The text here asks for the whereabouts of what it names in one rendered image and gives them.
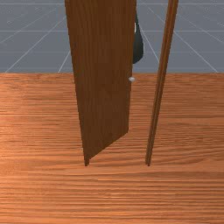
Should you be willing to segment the brown wooden door leaf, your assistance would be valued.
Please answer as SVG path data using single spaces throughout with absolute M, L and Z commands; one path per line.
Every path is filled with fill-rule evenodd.
M 137 0 L 65 0 L 84 161 L 129 130 Z

